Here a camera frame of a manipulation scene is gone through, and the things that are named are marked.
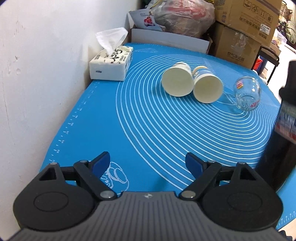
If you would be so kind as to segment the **black tumbler cup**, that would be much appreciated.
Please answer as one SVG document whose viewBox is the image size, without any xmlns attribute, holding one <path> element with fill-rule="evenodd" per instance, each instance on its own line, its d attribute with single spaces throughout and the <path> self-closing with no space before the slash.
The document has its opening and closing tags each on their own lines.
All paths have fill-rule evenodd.
<svg viewBox="0 0 296 241">
<path fill-rule="evenodd" d="M 275 191 L 295 168 L 295 61 L 288 66 L 287 81 L 279 90 L 281 105 L 273 131 L 255 171 Z"/>
</svg>

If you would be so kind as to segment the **right white paper cup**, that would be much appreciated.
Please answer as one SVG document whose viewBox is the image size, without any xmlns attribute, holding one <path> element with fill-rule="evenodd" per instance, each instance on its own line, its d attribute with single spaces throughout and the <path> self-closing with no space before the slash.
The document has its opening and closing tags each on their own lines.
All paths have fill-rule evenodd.
<svg viewBox="0 0 296 241">
<path fill-rule="evenodd" d="M 223 93 L 223 83 L 206 66 L 197 66 L 192 76 L 194 79 L 193 95 L 201 103 L 213 103 Z"/>
</svg>

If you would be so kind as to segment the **white paper cup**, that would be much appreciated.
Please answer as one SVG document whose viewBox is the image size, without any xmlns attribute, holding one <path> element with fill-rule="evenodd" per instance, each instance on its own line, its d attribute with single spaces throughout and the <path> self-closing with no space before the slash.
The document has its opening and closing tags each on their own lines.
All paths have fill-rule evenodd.
<svg viewBox="0 0 296 241">
<path fill-rule="evenodd" d="M 193 95 L 201 103 L 213 103 L 223 93 L 223 83 L 206 66 L 197 66 L 192 76 L 194 79 Z"/>
<path fill-rule="evenodd" d="M 183 97 L 190 94 L 194 87 L 190 66 L 185 62 L 177 62 L 164 71 L 161 84 L 165 92 L 171 96 Z"/>
</svg>

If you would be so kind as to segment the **left white paper cup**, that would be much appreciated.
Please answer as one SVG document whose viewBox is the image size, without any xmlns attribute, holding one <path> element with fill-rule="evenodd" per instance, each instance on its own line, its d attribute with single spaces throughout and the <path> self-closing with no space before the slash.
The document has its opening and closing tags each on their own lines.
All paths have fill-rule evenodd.
<svg viewBox="0 0 296 241">
<path fill-rule="evenodd" d="M 164 71 L 161 84 L 165 92 L 171 96 L 183 97 L 190 94 L 194 87 L 190 66 L 185 62 L 177 62 Z"/>
</svg>

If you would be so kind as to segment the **blue silicone baking mat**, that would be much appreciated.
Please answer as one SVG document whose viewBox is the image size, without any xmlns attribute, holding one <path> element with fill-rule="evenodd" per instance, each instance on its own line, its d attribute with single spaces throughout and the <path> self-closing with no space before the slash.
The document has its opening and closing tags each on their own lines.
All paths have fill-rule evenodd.
<svg viewBox="0 0 296 241">
<path fill-rule="evenodd" d="M 223 82 L 222 96 L 203 104 L 192 94 L 168 95 L 162 74 L 178 62 L 208 67 Z M 188 152 L 224 166 L 246 162 L 255 167 L 280 103 L 262 84 L 258 107 L 238 109 L 233 86 L 243 76 L 255 73 L 197 52 L 133 44 L 126 79 L 91 82 L 53 139 L 43 165 L 71 166 L 107 151 L 111 161 L 101 179 L 117 193 L 179 193 L 194 180 L 185 166 Z"/>
</svg>

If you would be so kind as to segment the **clear glass jar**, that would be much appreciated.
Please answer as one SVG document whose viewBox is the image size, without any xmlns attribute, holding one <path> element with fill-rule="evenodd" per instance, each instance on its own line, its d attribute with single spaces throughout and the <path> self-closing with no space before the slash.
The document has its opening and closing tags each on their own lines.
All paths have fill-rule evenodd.
<svg viewBox="0 0 296 241">
<path fill-rule="evenodd" d="M 236 106 L 243 111 L 252 111 L 260 102 L 261 87 L 254 77 L 239 78 L 233 87 Z"/>
</svg>

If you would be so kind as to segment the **white tissue pack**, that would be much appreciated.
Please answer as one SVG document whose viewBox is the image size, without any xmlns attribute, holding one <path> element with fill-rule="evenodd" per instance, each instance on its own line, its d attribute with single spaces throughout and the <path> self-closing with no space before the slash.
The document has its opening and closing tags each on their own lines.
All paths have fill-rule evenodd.
<svg viewBox="0 0 296 241">
<path fill-rule="evenodd" d="M 123 45 L 127 35 L 128 31 L 123 27 L 95 34 L 103 49 L 89 62 L 90 79 L 125 80 L 133 55 L 133 47 Z"/>
</svg>

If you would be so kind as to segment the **lower brown cardboard box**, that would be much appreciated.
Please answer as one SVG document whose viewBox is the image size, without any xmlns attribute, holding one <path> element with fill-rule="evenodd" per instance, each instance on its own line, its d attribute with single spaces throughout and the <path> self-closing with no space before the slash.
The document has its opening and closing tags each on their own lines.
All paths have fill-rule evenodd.
<svg viewBox="0 0 296 241">
<path fill-rule="evenodd" d="M 247 69 L 252 68 L 262 44 L 219 22 L 215 22 L 208 29 L 208 33 L 213 41 L 209 50 L 210 55 Z"/>
</svg>

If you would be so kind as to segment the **brown cardboard box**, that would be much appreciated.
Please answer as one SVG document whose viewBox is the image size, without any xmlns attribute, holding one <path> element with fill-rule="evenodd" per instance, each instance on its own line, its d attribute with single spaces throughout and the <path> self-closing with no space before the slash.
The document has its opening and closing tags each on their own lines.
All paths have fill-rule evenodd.
<svg viewBox="0 0 296 241">
<path fill-rule="evenodd" d="M 280 0 L 214 1 L 215 19 L 268 47 L 278 24 Z"/>
<path fill-rule="evenodd" d="M 215 22 L 208 29 L 208 33 L 213 41 L 209 50 L 210 55 L 247 69 L 252 68 L 262 44 L 219 22 Z"/>
</svg>

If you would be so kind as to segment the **black metal cart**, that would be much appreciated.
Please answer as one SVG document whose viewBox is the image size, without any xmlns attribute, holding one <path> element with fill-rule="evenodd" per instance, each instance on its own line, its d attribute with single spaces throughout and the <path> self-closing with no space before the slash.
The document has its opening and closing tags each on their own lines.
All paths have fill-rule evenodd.
<svg viewBox="0 0 296 241">
<path fill-rule="evenodd" d="M 259 48 L 257 56 L 255 57 L 255 61 L 254 61 L 253 65 L 252 65 L 251 70 L 254 70 L 256 61 L 257 61 L 259 56 L 263 57 L 267 62 L 270 62 L 270 63 L 272 63 L 274 65 L 274 68 L 273 68 L 273 70 L 272 70 L 272 72 L 271 72 L 271 74 L 270 74 L 270 76 L 269 76 L 269 78 L 267 80 L 267 85 L 268 85 L 271 78 L 272 78 L 272 76 L 273 76 L 273 74 L 274 74 L 274 72 L 275 72 L 275 70 L 276 70 L 276 68 L 277 68 L 277 66 L 280 63 L 280 58 L 279 58 L 278 54 L 276 54 L 276 52 L 273 51 L 273 49 L 267 48 L 265 46 L 261 46 Z"/>
</svg>

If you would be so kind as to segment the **white flat cardboard box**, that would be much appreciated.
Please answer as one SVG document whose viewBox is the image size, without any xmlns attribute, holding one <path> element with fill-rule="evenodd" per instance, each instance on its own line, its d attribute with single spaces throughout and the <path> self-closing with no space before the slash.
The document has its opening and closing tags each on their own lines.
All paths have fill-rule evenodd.
<svg viewBox="0 0 296 241">
<path fill-rule="evenodd" d="M 170 33 L 166 31 L 159 32 L 159 31 L 138 29 L 134 25 L 134 23 L 130 32 L 131 32 L 131 42 L 133 43 L 169 46 L 169 47 L 190 50 L 194 52 L 200 52 L 204 54 L 209 53 L 209 50 L 212 44 L 212 40 L 209 37 L 204 37 L 200 39 L 200 38 Z"/>
</svg>

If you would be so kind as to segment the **clear plastic bag red contents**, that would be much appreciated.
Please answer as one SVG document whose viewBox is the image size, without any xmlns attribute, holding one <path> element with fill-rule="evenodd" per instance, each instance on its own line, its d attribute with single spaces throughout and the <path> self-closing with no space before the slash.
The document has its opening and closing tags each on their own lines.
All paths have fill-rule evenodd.
<svg viewBox="0 0 296 241">
<path fill-rule="evenodd" d="M 215 23 L 215 8 L 203 0 L 150 1 L 155 22 L 169 33 L 200 38 Z"/>
</svg>

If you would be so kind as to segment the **white printed paper bag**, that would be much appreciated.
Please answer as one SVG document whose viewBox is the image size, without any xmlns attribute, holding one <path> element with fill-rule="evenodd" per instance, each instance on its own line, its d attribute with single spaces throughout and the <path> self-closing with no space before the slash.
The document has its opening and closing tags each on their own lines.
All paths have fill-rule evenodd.
<svg viewBox="0 0 296 241">
<path fill-rule="evenodd" d="M 149 9 L 129 11 L 129 15 L 138 29 L 165 32 L 166 28 L 156 23 Z"/>
</svg>

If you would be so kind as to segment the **upper brown cardboard box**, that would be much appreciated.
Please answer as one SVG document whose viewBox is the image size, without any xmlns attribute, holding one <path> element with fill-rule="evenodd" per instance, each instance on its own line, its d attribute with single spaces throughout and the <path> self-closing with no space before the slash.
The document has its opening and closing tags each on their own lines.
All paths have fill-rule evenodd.
<svg viewBox="0 0 296 241">
<path fill-rule="evenodd" d="M 214 1 L 215 19 L 268 47 L 278 24 L 280 0 Z"/>
</svg>

